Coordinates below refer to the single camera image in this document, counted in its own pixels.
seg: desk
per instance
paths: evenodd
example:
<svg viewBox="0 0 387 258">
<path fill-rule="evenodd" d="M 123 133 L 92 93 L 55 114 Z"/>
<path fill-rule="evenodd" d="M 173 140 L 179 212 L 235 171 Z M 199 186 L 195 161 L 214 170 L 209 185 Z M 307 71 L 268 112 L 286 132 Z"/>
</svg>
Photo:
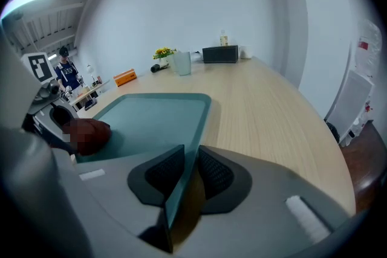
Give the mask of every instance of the desk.
<svg viewBox="0 0 387 258">
<path fill-rule="evenodd" d="M 209 95 L 201 144 L 282 164 L 355 214 L 350 174 L 328 127 L 293 85 L 257 59 L 193 63 L 189 76 L 169 69 L 149 73 L 99 96 L 78 116 L 92 118 L 121 95 L 145 92 Z"/>
<path fill-rule="evenodd" d="M 102 83 L 102 84 L 100 84 L 100 85 L 98 85 L 98 86 L 96 86 L 96 87 L 90 89 L 88 92 L 82 94 L 81 96 L 77 97 L 75 100 L 69 102 L 68 104 L 76 108 L 76 104 L 77 104 L 78 102 L 80 102 L 82 99 L 84 99 L 84 98 L 86 98 L 87 96 L 89 96 L 91 93 L 93 93 L 93 92 L 97 91 L 98 89 L 100 89 L 103 85 L 109 83 L 109 81 L 110 81 L 110 80 L 107 80 L 105 83 Z"/>
</svg>

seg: person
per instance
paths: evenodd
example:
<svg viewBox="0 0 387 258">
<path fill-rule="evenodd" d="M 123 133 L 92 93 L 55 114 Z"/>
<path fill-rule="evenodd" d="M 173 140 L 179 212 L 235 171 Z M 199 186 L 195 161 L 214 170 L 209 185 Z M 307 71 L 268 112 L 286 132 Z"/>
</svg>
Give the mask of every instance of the person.
<svg viewBox="0 0 387 258">
<path fill-rule="evenodd" d="M 66 87 L 70 86 L 72 89 L 71 92 L 73 93 L 72 96 L 76 98 L 82 90 L 80 85 L 80 83 L 83 83 L 82 76 L 78 74 L 78 70 L 68 58 L 68 50 L 66 47 L 60 48 L 59 55 L 60 61 L 58 66 L 55 67 L 59 88 L 66 94 L 68 92 Z"/>
</svg>

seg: black box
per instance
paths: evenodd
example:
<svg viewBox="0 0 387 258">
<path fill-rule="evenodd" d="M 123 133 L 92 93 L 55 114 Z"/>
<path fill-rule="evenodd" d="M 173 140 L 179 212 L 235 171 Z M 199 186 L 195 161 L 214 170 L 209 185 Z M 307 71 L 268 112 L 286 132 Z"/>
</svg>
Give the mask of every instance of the black box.
<svg viewBox="0 0 387 258">
<path fill-rule="evenodd" d="M 203 48 L 204 63 L 236 63 L 238 61 L 238 46 Z"/>
</svg>

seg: blue shirt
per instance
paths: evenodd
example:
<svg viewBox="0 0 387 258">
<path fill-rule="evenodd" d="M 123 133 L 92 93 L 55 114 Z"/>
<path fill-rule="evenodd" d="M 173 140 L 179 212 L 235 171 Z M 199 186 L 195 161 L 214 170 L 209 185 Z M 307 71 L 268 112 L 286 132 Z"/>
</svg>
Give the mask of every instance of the blue shirt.
<svg viewBox="0 0 387 258">
<path fill-rule="evenodd" d="M 69 62 L 62 64 L 62 70 L 59 67 L 55 67 L 56 75 L 58 76 L 57 80 L 61 79 L 64 87 L 70 86 L 71 89 L 76 89 L 79 86 L 79 82 L 77 81 L 76 75 L 77 72 L 74 70 L 73 66 L 70 65 Z"/>
</svg>

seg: orange box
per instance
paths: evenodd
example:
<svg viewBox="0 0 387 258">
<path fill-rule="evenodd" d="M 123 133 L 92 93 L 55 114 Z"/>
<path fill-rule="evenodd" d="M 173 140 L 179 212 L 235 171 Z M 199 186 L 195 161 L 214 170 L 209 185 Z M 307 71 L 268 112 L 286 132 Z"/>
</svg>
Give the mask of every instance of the orange box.
<svg viewBox="0 0 387 258">
<path fill-rule="evenodd" d="M 117 86 L 121 86 L 121 85 L 128 83 L 129 81 L 134 80 L 136 78 L 137 78 L 137 75 L 135 75 L 134 69 L 130 69 L 127 72 L 123 72 L 123 73 L 113 77 Z"/>
</svg>

